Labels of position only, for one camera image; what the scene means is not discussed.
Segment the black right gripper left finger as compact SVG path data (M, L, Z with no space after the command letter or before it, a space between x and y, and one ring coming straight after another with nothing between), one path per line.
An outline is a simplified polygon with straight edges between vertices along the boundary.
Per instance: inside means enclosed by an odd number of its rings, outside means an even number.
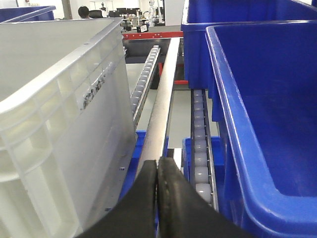
M157 164L146 160L132 187L101 220L79 238L154 238Z

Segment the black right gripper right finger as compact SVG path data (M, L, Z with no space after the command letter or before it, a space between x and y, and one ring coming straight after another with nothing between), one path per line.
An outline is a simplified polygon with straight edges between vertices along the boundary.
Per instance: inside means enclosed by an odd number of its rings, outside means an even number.
M162 238L249 238L216 212L185 179L172 158L158 163L159 233Z

